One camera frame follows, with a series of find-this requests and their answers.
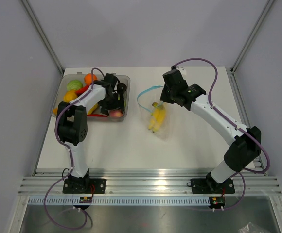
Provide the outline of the yellow banana bunch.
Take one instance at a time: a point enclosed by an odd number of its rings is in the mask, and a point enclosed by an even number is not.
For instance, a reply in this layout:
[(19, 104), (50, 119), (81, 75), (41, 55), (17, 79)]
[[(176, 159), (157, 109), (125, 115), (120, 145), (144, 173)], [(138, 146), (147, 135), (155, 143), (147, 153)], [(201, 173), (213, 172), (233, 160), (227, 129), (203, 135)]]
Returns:
[(154, 107), (151, 112), (151, 119), (148, 124), (148, 129), (153, 133), (158, 132), (163, 126), (166, 119), (166, 108), (163, 103), (158, 104), (157, 102), (153, 102), (152, 106)]

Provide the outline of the clear zip top bag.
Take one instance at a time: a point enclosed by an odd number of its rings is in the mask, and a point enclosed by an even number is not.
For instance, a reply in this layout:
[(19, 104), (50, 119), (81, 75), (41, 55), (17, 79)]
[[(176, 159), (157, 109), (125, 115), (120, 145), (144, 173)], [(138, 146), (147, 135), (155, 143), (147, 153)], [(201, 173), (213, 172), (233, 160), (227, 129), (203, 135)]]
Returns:
[(141, 120), (148, 132), (163, 141), (169, 138), (172, 110), (160, 97), (163, 86), (155, 85), (143, 90), (137, 96)]

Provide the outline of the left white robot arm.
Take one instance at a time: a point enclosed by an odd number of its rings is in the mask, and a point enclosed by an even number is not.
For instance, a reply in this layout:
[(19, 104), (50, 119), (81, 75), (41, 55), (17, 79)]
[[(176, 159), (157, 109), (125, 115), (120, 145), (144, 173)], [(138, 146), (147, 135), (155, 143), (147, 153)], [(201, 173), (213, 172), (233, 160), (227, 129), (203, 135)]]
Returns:
[(102, 80), (91, 79), (88, 88), (75, 99), (62, 101), (58, 105), (55, 136), (66, 147), (70, 156), (70, 169), (64, 177), (64, 193), (92, 192), (104, 179), (92, 179), (86, 164), (83, 141), (88, 132), (87, 114), (97, 105), (101, 114), (125, 112), (124, 95), (127, 85), (115, 75), (107, 73)]

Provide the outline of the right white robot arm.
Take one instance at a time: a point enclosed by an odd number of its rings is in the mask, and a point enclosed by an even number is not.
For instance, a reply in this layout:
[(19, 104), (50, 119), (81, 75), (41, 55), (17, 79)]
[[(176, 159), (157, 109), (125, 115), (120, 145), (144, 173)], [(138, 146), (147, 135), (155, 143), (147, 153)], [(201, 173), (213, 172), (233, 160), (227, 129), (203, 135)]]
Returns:
[(187, 85), (182, 74), (172, 69), (163, 74), (161, 101), (178, 104), (205, 120), (229, 146), (223, 161), (202, 180), (202, 188), (219, 193), (227, 179), (242, 171), (261, 153), (261, 131), (239, 123), (216, 107), (206, 91), (197, 84)]

